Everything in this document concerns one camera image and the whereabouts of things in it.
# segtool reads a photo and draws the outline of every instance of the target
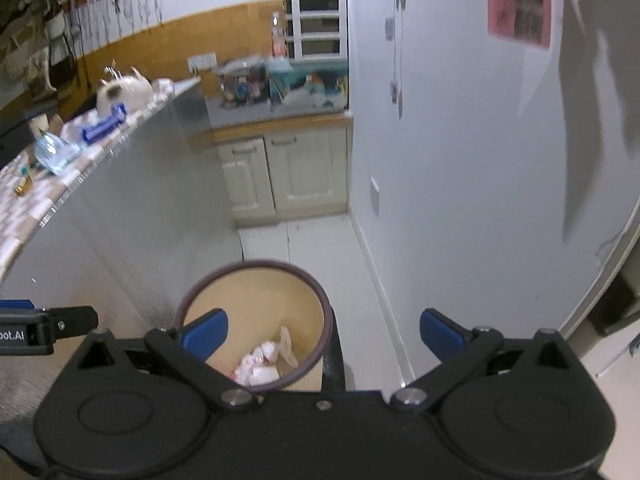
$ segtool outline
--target cabinet door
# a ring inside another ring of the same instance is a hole
[[[218,146],[234,217],[238,220],[275,215],[263,139]]]
[[[347,202],[345,128],[265,138],[277,210]]]

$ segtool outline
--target trash can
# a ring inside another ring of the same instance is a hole
[[[328,349],[334,325],[329,300],[322,287],[304,270],[275,260],[249,260],[222,267],[200,280],[178,310],[182,327],[214,308],[228,317],[226,341],[207,364],[231,377],[242,358],[258,345],[279,340],[280,327],[289,330],[298,367],[278,361],[280,379],[253,392],[273,390],[320,391],[322,355]]]

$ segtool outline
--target blue plastic item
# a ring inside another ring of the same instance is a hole
[[[95,126],[85,126],[82,128],[82,140],[87,144],[103,139],[124,122],[127,111],[124,104],[120,103],[111,107],[111,115],[100,120]]]
[[[179,332],[182,334],[180,346],[194,357],[206,361],[226,341],[229,319],[224,310],[215,308]]]
[[[65,172],[69,163],[80,154],[80,148],[49,132],[36,141],[33,154],[40,164],[55,175]]]
[[[33,310],[35,306],[29,300],[0,300],[0,308],[21,308],[23,310]]]
[[[472,338],[472,332],[454,323],[434,308],[420,316],[420,338],[442,362],[462,350]]]

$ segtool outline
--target pink paper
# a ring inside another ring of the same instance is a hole
[[[490,34],[549,48],[551,0],[489,0]]]

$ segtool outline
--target white plastic bag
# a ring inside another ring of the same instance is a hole
[[[282,358],[292,368],[298,367],[298,360],[291,348],[291,336],[285,326],[280,327],[280,342],[265,341],[254,351],[245,355],[231,378],[241,386],[256,386],[272,383],[280,378],[276,363]]]

